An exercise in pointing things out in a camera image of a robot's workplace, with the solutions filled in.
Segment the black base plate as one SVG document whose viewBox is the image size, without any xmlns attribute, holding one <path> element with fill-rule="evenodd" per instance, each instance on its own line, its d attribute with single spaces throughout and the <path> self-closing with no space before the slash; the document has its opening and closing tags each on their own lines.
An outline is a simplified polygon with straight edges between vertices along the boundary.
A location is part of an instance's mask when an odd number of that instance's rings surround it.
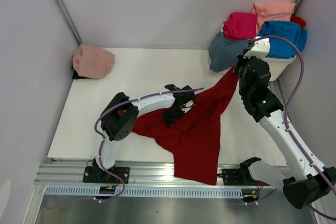
<svg viewBox="0 0 336 224">
<path fill-rule="evenodd" d="M 128 183 L 130 177 L 129 167 L 114 167 L 111 171 L 114 175 L 120 177 L 125 184 Z M 82 178 L 83 183 L 91 184 L 120 184 L 121 181 L 105 171 L 94 168 L 93 166 L 87 166 Z"/>
<path fill-rule="evenodd" d="M 217 177 L 222 178 L 224 185 L 227 186 L 269 186 L 265 182 L 253 179 L 245 168 L 224 168 Z"/>
</svg>

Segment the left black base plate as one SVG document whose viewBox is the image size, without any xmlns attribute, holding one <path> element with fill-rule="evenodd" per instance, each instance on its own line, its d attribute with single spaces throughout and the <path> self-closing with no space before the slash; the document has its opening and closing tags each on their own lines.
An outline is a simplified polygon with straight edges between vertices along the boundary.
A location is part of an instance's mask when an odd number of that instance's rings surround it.
<svg viewBox="0 0 336 224">
<path fill-rule="evenodd" d="M 111 171 L 114 175 L 120 177 L 125 184 L 128 183 L 130 177 L 129 167 L 114 167 Z M 120 184 L 121 181 L 105 171 L 94 168 L 93 166 L 87 166 L 82 178 L 83 183 L 91 184 Z"/>
</svg>

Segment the bright red t-shirt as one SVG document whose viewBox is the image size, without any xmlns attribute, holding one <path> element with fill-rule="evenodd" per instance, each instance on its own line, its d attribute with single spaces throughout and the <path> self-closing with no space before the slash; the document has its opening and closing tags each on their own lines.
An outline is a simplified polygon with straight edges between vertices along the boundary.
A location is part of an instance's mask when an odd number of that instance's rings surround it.
<svg viewBox="0 0 336 224">
<path fill-rule="evenodd" d="M 302 29 L 304 29 L 306 26 L 306 22 L 298 16 L 291 16 L 290 21 L 298 24 Z"/>
</svg>

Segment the aluminium mounting rail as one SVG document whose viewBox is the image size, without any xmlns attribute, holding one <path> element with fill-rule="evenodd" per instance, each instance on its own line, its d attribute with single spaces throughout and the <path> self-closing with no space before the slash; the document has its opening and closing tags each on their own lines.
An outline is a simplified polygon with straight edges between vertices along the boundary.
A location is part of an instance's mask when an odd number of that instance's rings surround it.
<svg viewBox="0 0 336 224">
<path fill-rule="evenodd" d="M 48 160 L 40 165 L 35 185 L 84 185 L 82 178 L 87 160 Z M 129 167 L 129 187 L 212 188 L 192 180 L 174 177 L 172 163 L 117 162 L 117 166 Z"/>
</svg>

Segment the magenta t-shirt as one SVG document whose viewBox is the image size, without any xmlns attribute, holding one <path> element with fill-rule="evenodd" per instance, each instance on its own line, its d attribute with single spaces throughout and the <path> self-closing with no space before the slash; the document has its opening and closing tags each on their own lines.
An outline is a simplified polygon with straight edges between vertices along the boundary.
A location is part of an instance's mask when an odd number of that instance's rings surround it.
<svg viewBox="0 0 336 224">
<path fill-rule="evenodd" d="M 223 35 L 229 40 L 254 38 L 257 35 L 257 15 L 234 12 L 223 22 Z"/>
</svg>

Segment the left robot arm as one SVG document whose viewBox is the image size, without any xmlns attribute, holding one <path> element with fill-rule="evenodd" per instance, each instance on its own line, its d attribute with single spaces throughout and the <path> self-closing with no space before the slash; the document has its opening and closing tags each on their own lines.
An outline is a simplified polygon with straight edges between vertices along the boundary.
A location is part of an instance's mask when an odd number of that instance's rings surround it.
<svg viewBox="0 0 336 224">
<path fill-rule="evenodd" d="M 93 173 L 98 181 L 106 183 L 116 177 L 114 167 L 118 143 L 132 131 L 137 118 L 162 109 L 163 122 L 173 126 L 196 104 L 195 92 L 190 86 L 178 88 L 166 85 L 161 91 L 131 98 L 117 93 L 97 119 L 94 130 L 102 137 L 98 155 L 92 162 Z"/>
</svg>

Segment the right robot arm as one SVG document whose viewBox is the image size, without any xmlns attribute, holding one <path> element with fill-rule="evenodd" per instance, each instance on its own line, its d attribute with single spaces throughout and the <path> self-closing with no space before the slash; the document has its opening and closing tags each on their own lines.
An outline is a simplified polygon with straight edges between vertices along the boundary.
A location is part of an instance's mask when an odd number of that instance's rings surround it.
<svg viewBox="0 0 336 224">
<path fill-rule="evenodd" d="M 283 192 L 297 209 L 327 195 L 335 186 L 335 167 L 326 167 L 289 122 L 283 105 L 268 88 L 268 63 L 238 55 L 234 73 L 239 79 L 239 94 L 246 111 L 271 136 L 290 168 L 284 172 L 254 157 L 241 163 L 245 168 L 239 171 L 239 179 L 244 184 L 265 182 Z"/>
</svg>

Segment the left corner aluminium profile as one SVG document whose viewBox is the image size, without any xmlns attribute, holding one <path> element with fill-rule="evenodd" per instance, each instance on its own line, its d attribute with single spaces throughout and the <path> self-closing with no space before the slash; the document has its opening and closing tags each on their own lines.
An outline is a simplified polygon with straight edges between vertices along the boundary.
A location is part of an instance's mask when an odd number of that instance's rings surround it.
<svg viewBox="0 0 336 224">
<path fill-rule="evenodd" d="M 74 21 L 71 18 L 71 15 L 68 11 L 68 8 L 66 7 L 65 3 L 63 2 L 63 0 L 54 0 L 61 16 L 63 17 L 66 26 L 68 27 L 70 33 L 72 34 L 74 40 L 76 41 L 77 45 L 80 46 L 83 41 L 81 39 L 81 36 L 76 28 L 76 25 L 74 23 Z"/>
</svg>

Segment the slate blue t-shirt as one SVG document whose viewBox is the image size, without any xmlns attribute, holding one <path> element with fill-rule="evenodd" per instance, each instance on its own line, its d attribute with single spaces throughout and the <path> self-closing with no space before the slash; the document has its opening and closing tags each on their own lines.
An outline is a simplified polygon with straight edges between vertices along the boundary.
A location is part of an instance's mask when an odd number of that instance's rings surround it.
<svg viewBox="0 0 336 224">
<path fill-rule="evenodd" d="M 241 54 L 248 47 L 248 40 L 229 40 L 219 31 L 208 47 L 209 68 L 213 72 L 222 72 L 234 66 Z"/>
</svg>

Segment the white laundry basket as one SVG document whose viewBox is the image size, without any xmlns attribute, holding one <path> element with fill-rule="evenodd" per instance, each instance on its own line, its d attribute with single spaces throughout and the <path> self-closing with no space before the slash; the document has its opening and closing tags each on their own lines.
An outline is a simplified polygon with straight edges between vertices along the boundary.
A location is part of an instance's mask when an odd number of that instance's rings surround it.
<svg viewBox="0 0 336 224">
<path fill-rule="evenodd" d="M 294 62 L 297 56 L 290 59 L 265 57 L 263 61 L 268 63 L 269 71 L 271 73 L 270 82 L 276 81 L 286 67 Z"/>
</svg>

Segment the salmon pink t-shirt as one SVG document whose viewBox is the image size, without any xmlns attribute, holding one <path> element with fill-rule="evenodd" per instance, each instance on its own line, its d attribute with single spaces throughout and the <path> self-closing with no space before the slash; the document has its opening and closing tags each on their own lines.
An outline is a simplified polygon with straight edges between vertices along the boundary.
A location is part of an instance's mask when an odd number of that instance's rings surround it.
<svg viewBox="0 0 336 224">
<path fill-rule="evenodd" d="M 257 15 L 257 34 L 265 21 L 290 21 L 296 3 L 292 1 L 256 2 L 250 12 Z"/>
</svg>

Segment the folded pink t-shirt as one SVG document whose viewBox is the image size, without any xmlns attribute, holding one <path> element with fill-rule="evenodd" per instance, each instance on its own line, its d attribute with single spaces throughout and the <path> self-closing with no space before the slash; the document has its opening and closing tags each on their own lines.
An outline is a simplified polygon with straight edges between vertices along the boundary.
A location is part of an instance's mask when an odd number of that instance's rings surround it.
<svg viewBox="0 0 336 224">
<path fill-rule="evenodd" d="M 73 53 L 72 78 L 102 79 L 111 72 L 115 58 L 113 53 L 103 48 L 81 44 Z"/>
</svg>

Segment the dark red t-shirt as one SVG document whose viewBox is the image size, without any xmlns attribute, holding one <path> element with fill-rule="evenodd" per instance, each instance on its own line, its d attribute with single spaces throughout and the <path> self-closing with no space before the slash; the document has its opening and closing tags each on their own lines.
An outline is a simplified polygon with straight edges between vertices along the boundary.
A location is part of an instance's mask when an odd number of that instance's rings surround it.
<svg viewBox="0 0 336 224">
<path fill-rule="evenodd" d="M 207 185 L 217 183 L 221 115 L 237 88 L 238 76 L 230 68 L 211 88 L 197 94 L 193 106 L 174 126 L 166 126 L 156 110 L 137 118 L 133 133 L 151 137 L 174 157 L 175 177 Z"/>
</svg>

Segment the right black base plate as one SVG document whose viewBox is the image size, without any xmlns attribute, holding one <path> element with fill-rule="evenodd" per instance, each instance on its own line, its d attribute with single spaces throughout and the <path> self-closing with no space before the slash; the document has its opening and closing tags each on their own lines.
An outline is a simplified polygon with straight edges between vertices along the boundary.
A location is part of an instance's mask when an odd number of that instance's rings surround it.
<svg viewBox="0 0 336 224">
<path fill-rule="evenodd" d="M 253 179 L 245 168 L 224 168 L 217 177 L 222 178 L 224 185 L 227 186 L 269 186 L 265 182 Z"/>
</svg>

